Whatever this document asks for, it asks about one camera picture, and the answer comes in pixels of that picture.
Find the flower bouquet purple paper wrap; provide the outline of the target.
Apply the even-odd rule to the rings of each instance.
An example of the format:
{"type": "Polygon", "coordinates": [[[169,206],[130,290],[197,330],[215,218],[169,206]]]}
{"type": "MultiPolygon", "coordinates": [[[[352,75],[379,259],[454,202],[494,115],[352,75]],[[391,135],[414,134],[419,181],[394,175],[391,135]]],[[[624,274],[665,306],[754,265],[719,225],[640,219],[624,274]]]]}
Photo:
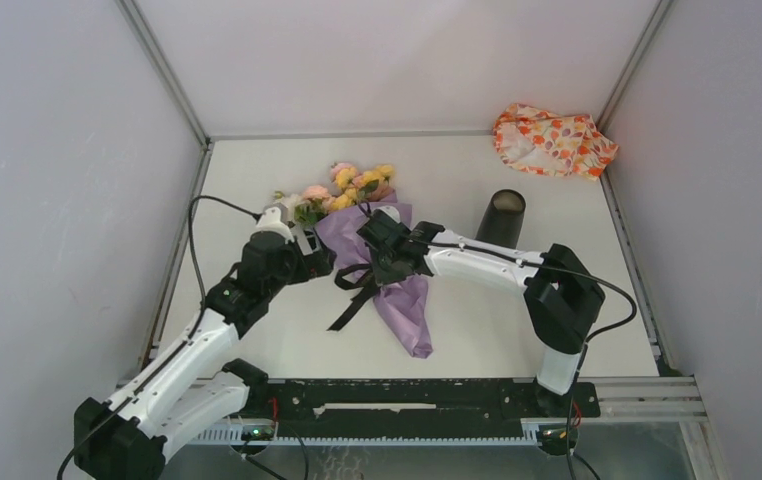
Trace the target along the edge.
{"type": "Polygon", "coordinates": [[[358,234],[371,214],[383,207],[392,208],[394,218],[410,224],[412,206],[398,201],[395,173],[391,164],[361,170],[341,162],[331,166],[328,183],[311,185],[301,193],[276,191],[272,200],[284,205],[293,222],[312,230],[333,252],[335,285],[355,293],[329,330],[343,330],[371,303],[404,350],[414,358],[426,359],[433,353],[426,320],[427,280],[410,276],[381,284],[382,267],[358,234]]]}

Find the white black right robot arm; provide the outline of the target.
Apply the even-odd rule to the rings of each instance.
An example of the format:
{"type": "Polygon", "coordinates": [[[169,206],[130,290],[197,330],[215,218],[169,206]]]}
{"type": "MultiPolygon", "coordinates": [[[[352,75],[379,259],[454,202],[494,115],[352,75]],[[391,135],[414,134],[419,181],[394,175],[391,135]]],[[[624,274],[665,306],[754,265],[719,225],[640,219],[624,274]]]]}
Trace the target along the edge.
{"type": "Polygon", "coordinates": [[[409,228],[384,211],[373,213],[357,235],[368,248],[370,270],[380,286],[416,275],[449,276],[521,298],[544,346],[535,377],[536,406],[559,416],[573,405],[585,339],[606,295],[570,248],[515,250],[427,221],[409,228]]]}

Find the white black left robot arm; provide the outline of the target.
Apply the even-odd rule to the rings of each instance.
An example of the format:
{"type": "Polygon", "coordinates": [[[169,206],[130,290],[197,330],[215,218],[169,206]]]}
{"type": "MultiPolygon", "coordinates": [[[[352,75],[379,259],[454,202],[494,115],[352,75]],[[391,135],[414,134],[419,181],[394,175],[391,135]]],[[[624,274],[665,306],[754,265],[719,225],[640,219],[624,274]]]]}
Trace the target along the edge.
{"type": "Polygon", "coordinates": [[[88,398],[76,409],[74,446],[63,462],[93,479],[157,479],[220,418],[262,414],[270,392],[242,374],[243,361],[225,364],[200,391],[192,385],[238,345],[282,289],[329,275],[335,258],[312,231],[253,233],[167,351],[107,400],[88,398]]]}

